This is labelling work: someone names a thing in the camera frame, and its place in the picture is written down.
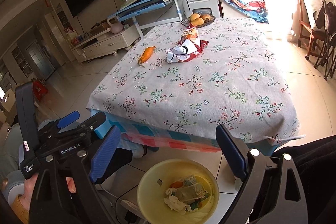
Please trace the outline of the orange peel piece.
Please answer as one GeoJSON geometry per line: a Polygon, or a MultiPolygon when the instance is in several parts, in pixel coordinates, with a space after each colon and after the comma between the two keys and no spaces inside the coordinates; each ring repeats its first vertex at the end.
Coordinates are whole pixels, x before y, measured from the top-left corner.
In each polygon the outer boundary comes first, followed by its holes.
{"type": "Polygon", "coordinates": [[[144,50],[143,54],[138,59],[138,65],[140,67],[144,67],[143,63],[147,62],[150,59],[155,49],[156,49],[156,46],[152,46],[152,47],[147,47],[144,50]]]}

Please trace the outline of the yellow plastic trash bin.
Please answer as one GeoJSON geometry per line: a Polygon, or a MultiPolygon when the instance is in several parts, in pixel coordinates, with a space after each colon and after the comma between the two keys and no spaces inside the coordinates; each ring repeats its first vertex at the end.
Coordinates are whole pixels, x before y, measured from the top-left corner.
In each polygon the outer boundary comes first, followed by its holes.
{"type": "Polygon", "coordinates": [[[138,207],[149,223],[205,223],[219,202],[213,174],[189,159],[152,166],[137,189],[138,207]]]}

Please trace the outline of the green juice carton trash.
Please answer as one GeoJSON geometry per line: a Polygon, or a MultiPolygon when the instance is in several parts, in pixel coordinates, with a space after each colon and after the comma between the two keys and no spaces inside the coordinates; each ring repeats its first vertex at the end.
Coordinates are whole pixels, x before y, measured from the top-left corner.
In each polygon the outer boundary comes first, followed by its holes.
{"type": "Polygon", "coordinates": [[[181,202],[193,203],[195,200],[202,200],[210,195],[199,178],[194,175],[185,177],[182,182],[183,186],[173,193],[181,202]]]}

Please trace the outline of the blue red checkered plastic undercloth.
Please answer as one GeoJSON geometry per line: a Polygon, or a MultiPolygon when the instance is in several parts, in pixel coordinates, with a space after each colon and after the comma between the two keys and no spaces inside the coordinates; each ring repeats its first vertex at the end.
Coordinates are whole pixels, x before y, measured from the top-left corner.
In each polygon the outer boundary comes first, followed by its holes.
{"type": "Polygon", "coordinates": [[[122,145],[129,149],[132,143],[148,147],[169,147],[198,152],[218,152],[217,126],[226,127],[233,137],[248,147],[256,147],[265,155],[285,142],[285,117],[280,110],[264,108],[248,110],[245,106],[210,106],[207,102],[180,107],[171,114],[150,108],[136,110],[122,106],[128,117],[117,116],[117,105],[105,102],[101,106],[89,103],[91,114],[103,111],[106,121],[96,130],[103,137],[108,126],[121,131],[122,145]]]}

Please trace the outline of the floral white tablecloth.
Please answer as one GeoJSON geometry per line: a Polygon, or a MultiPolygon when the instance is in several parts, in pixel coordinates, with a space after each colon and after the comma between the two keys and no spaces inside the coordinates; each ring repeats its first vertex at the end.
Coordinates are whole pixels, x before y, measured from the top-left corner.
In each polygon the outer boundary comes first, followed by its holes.
{"type": "Polygon", "coordinates": [[[122,106],[156,108],[164,114],[203,102],[248,110],[267,107],[279,109],[285,117],[285,142],[298,137],[297,113],[264,24],[248,18],[217,18],[199,30],[200,39],[209,42],[200,55],[168,64],[166,51],[177,45],[184,30],[179,23],[153,28],[99,83],[88,104],[110,102],[117,105],[120,117],[128,117],[122,106]],[[138,59],[152,46],[156,49],[140,67],[138,59]]]}

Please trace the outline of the white tv cabinet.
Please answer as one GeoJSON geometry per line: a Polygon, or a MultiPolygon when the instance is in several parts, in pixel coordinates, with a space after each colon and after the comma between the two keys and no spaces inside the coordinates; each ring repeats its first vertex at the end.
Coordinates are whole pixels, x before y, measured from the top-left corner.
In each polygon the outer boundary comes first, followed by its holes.
{"type": "Polygon", "coordinates": [[[113,34],[108,28],[79,43],[71,51],[76,60],[82,63],[106,55],[116,55],[118,50],[129,48],[139,39],[140,36],[135,26],[131,26],[117,34],[113,34]]]}

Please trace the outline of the pink kettlebell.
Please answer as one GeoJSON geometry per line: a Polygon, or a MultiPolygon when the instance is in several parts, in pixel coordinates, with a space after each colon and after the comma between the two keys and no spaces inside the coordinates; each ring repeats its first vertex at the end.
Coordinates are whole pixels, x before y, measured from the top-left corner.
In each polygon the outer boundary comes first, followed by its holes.
{"type": "Polygon", "coordinates": [[[110,16],[106,19],[106,22],[110,26],[110,31],[112,34],[118,34],[123,30],[123,25],[118,21],[116,16],[110,16]]]}

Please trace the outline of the red white snack bag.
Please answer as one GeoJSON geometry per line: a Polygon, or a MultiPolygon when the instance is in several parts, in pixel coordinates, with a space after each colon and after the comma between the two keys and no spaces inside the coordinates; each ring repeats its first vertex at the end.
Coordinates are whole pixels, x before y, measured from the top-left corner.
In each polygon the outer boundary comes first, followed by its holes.
{"type": "Polygon", "coordinates": [[[189,62],[200,55],[208,44],[208,41],[200,39],[196,27],[188,27],[177,45],[166,51],[166,62],[168,64],[189,62]]]}

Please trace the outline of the blue study desk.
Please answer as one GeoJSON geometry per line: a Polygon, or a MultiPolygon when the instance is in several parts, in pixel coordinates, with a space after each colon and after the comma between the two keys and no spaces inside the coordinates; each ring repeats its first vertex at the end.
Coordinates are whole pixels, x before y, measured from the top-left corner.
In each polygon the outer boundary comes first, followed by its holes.
{"type": "Polygon", "coordinates": [[[124,22],[128,19],[131,19],[133,21],[133,24],[135,25],[135,29],[137,30],[139,37],[143,38],[142,30],[147,29],[147,28],[152,28],[155,26],[160,26],[163,24],[181,22],[183,20],[182,13],[183,12],[179,6],[178,0],[143,0],[137,3],[134,3],[130,6],[127,6],[126,8],[121,9],[120,11],[108,16],[108,18],[106,19],[106,22],[109,24],[110,27],[112,27],[113,19],[116,19],[118,22],[124,22]],[[175,6],[177,17],[157,20],[157,21],[144,24],[141,26],[138,24],[137,18],[136,18],[137,16],[147,14],[150,12],[154,12],[159,9],[163,9],[170,3],[175,6]]]}

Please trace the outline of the wooden chair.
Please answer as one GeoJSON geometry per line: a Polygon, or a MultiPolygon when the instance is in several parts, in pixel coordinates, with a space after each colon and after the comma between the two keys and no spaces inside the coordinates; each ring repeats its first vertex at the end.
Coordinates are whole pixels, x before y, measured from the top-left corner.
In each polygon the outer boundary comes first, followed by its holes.
{"type": "Polygon", "coordinates": [[[309,60],[311,56],[318,57],[316,50],[320,50],[321,46],[317,44],[317,41],[324,41],[325,38],[323,27],[318,28],[316,24],[322,6],[323,0],[298,0],[298,46],[306,48],[305,58],[307,60],[309,60]]]}

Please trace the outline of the fruit plate with mangoes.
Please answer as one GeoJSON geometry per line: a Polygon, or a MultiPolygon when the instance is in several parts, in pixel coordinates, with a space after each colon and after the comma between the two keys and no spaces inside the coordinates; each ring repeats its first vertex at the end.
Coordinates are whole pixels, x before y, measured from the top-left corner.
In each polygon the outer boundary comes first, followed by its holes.
{"type": "Polygon", "coordinates": [[[185,27],[202,28],[212,24],[215,21],[215,17],[210,14],[194,13],[189,18],[181,21],[181,24],[185,27]]]}

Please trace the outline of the colourful cartoon bag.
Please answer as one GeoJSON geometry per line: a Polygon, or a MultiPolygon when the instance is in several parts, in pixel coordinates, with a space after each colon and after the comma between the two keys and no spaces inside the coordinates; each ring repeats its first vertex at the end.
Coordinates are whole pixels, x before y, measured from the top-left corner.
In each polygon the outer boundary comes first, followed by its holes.
{"type": "Polygon", "coordinates": [[[266,3],[264,0],[252,0],[249,2],[243,2],[242,0],[223,1],[244,14],[245,16],[254,19],[256,22],[269,23],[268,10],[266,8],[266,3]]]}

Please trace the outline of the white air purifier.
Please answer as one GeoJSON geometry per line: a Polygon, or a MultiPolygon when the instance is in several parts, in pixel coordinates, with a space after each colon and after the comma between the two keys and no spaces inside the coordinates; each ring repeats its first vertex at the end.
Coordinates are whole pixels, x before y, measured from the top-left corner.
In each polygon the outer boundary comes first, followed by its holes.
{"type": "Polygon", "coordinates": [[[209,14],[216,18],[221,17],[219,0],[188,0],[186,16],[189,17],[194,13],[209,14]]]}

